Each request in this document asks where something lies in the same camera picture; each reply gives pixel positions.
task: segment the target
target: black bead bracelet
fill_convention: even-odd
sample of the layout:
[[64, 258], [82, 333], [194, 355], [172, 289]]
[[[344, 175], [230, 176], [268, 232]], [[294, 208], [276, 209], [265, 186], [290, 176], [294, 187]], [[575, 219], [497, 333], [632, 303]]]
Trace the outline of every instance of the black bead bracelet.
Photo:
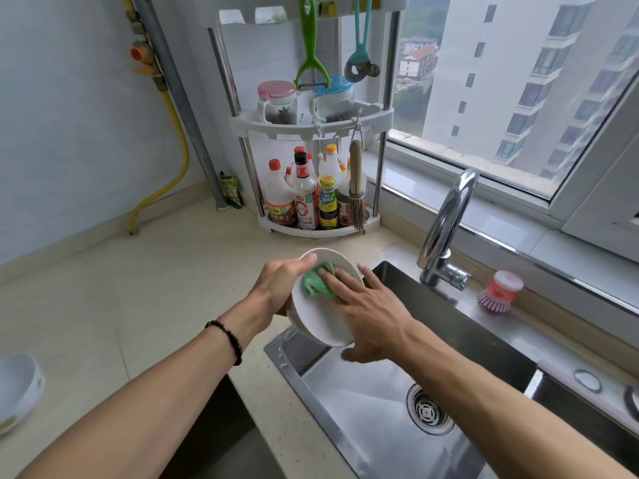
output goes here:
[[235, 351], [235, 356], [237, 356], [237, 360], [235, 360], [234, 366], [241, 365], [242, 364], [242, 345], [240, 344], [238, 339], [235, 337], [235, 335], [229, 330], [227, 330], [224, 327], [224, 325], [219, 321], [207, 322], [206, 325], [204, 326], [204, 329], [207, 329], [209, 326], [215, 326], [216, 328], [220, 328], [221, 330], [225, 332], [225, 334], [229, 338], [229, 341], [231, 342], [231, 346], [233, 346], [233, 350]]

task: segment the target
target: faucet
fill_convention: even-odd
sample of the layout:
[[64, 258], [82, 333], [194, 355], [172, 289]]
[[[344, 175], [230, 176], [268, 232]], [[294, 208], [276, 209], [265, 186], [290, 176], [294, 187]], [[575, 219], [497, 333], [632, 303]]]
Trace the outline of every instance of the faucet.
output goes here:
[[422, 251], [417, 257], [417, 265], [424, 270], [420, 279], [426, 285], [434, 287], [442, 279], [456, 289], [464, 290], [470, 278], [470, 273], [449, 264], [449, 247], [479, 176], [479, 171], [468, 169], [457, 178], [428, 231]]

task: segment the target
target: white bowl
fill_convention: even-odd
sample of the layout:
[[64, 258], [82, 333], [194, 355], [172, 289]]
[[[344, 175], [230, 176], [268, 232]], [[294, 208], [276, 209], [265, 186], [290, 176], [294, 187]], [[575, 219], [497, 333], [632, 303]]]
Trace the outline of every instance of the white bowl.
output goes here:
[[[346, 257], [329, 248], [314, 248], [306, 252], [313, 252], [318, 259], [315, 265], [329, 260], [335, 267], [344, 269], [353, 275], [362, 285], [363, 281], [357, 272], [357, 268]], [[295, 281], [292, 292], [292, 313], [289, 311], [289, 320], [303, 335], [318, 341], [326, 346], [348, 346], [353, 343], [353, 335], [348, 325], [333, 306], [333, 299], [328, 296], [316, 294], [308, 297], [302, 285], [302, 277]]]
[[0, 435], [35, 408], [44, 385], [44, 376], [31, 355], [15, 353], [0, 358]]

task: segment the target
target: bamboo brush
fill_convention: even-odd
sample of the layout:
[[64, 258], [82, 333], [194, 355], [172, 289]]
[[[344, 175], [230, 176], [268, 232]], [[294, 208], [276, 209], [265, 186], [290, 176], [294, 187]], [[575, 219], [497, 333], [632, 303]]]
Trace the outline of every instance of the bamboo brush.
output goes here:
[[366, 225], [366, 207], [363, 201], [363, 193], [366, 182], [362, 180], [362, 143], [354, 140], [350, 147], [351, 153], [351, 181], [348, 186], [350, 197], [351, 222], [353, 226], [363, 231]]

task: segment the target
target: beige countertop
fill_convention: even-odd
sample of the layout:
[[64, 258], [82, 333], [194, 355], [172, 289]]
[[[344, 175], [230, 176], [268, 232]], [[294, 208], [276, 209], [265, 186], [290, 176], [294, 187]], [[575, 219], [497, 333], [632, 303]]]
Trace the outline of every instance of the beige countertop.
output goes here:
[[[385, 228], [316, 241], [267, 233], [248, 210], [219, 213], [207, 200], [3, 286], [0, 353], [32, 353], [47, 387], [0, 437], [0, 478], [243, 298], [264, 262], [325, 246], [367, 263], [396, 242], [410, 246]], [[231, 380], [288, 478], [354, 478], [263, 351], [288, 326], [275, 317]]]

